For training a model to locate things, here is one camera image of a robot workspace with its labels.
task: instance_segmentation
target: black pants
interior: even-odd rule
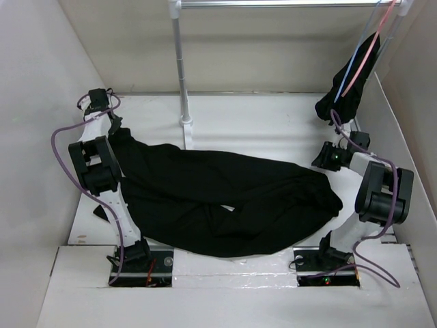
[[[342,208],[324,174],[296,164],[147,146],[127,128],[109,141],[142,234],[198,254],[272,254],[313,234]]]

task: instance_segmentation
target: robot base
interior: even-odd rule
[[[317,247],[296,247],[293,249],[294,261],[299,287],[305,286],[360,286],[357,272],[354,268],[344,269],[330,275],[312,277],[318,273],[329,272],[347,263],[340,263],[332,258],[321,258]]]
[[[111,287],[171,287],[173,250],[151,249],[150,253],[152,261],[141,258],[125,262],[120,276]],[[113,263],[109,281],[115,277],[117,271],[118,266]]]

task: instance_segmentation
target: black cloth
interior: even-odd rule
[[[127,128],[109,141],[142,234],[194,253],[272,254],[319,230],[343,206],[324,174],[296,164],[148,146]]]
[[[363,61],[363,58],[369,49],[369,46],[371,44],[371,41],[373,40],[375,34],[372,34],[371,36],[364,41],[360,47],[358,48],[358,51],[356,53],[356,57],[354,59],[354,62],[352,63],[352,66],[350,68],[348,77],[346,77],[346,82],[344,83],[344,87],[342,89],[342,93],[344,92],[345,88],[349,85],[349,82],[352,80],[352,77],[354,77],[356,71],[358,70],[358,67],[361,65],[361,62]],[[335,96],[337,95],[337,92],[339,91],[341,82],[343,81],[344,75],[346,73],[346,70],[348,69],[350,59],[347,62],[347,64],[334,76],[333,79],[333,87],[331,88],[330,92],[328,92],[325,97],[323,97],[317,104],[315,104],[315,111],[317,112],[317,116],[325,121],[330,121],[330,110],[335,109],[335,111],[339,114],[341,123],[347,123],[356,115],[356,110],[358,109],[358,106],[360,105],[361,96],[363,95],[363,89],[364,84],[369,77],[369,74],[373,68],[373,65],[376,61],[376,54],[380,48],[380,38],[378,36],[378,39],[375,42],[375,45],[373,46],[369,57],[367,58],[367,61],[365,62],[363,69],[361,70],[360,74],[355,80],[354,85],[350,88],[349,92],[343,97],[339,97],[337,103],[334,105]]]

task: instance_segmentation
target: white floor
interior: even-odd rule
[[[319,120],[317,94],[191,96],[194,149],[227,150],[309,167],[333,128]],[[183,147],[177,96],[128,96],[118,114],[147,144]],[[327,173],[344,209],[300,245],[320,238],[354,210],[361,178],[343,169]],[[223,260],[175,250],[173,288],[109,288],[116,240],[95,204],[80,201],[70,245],[62,247],[39,328],[129,327],[434,327],[404,245],[378,241],[362,252],[393,272],[396,290],[360,270],[361,288],[297,288],[287,265],[291,249],[271,256]]]

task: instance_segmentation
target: metal pole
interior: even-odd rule
[[[182,9],[212,8],[286,8],[286,7],[368,7],[378,0],[253,0],[253,1],[182,1]],[[388,5],[391,0],[382,0]]]
[[[184,58],[182,56],[182,41],[180,38],[180,28],[179,28],[179,16],[181,10],[180,0],[169,0],[169,9],[171,22],[173,23],[173,38],[175,42],[176,49],[176,62],[178,63],[178,77],[179,77],[179,89],[180,89],[180,106],[182,110],[182,117],[180,123],[193,124],[193,119],[190,117],[190,112],[188,110],[188,90],[185,83],[185,71],[184,71]]]

